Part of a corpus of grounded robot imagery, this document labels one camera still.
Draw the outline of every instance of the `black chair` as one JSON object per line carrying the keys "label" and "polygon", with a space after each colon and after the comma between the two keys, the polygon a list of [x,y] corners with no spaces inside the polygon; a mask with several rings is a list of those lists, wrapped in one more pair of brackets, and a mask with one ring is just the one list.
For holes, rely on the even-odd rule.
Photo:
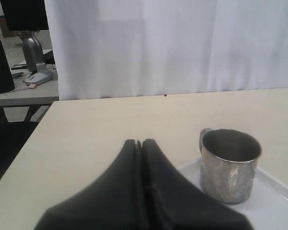
{"label": "black chair", "polygon": [[0,124],[0,179],[37,125],[36,122]]}

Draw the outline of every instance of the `stainless steel mug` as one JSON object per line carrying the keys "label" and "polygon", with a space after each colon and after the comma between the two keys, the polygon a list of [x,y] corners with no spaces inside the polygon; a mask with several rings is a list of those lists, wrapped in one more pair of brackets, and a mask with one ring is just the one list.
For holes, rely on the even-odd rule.
{"label": "stainless steel mug", "polygon": [[260,143],[237,130],[205,128],[201,131],[199,146],[202,189],[226,203],[247,200],[262,153]]}

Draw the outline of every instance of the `gray floor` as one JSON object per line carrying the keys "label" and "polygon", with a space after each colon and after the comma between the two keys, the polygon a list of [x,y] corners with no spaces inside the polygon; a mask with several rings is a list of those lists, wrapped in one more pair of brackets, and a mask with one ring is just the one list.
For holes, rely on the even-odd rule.
{"label": "gray floor", "polygon": [[[48,31],[43,31],[36,34],[36,37],[40,40],[43,49],[51,49],[51,41]],[[18,64],[24,60],[24,53],[22,51],[22,40],[19,37],[7,37],[0,39],[5,55],[7,57],[10,67]],[[36,121],[44,112],[47,106],[42,106],[36,114],[32,117],[31,121]],[[23,121],[28,111],[28,107],[17,107],[17,108],[5,108],[6,117],[9,122]]]}

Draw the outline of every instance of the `white curtain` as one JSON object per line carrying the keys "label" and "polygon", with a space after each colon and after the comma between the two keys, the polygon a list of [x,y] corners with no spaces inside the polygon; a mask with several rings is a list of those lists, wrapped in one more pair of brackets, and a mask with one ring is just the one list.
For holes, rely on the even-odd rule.
{"label": "white curtain", "polygon": [[288,0],[45,0],[61,100],[288,87]]}

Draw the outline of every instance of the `computer mouse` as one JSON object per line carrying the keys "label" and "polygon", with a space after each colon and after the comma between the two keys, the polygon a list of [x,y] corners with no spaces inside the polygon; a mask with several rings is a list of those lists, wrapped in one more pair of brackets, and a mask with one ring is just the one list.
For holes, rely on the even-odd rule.
{"label": "computer mouse", "polygon": [[37,73],[33,74],[31,77],[25,80],[27,85],[35,84],[40,85],[52,79],[53,72],[47,69],[39,70]]}

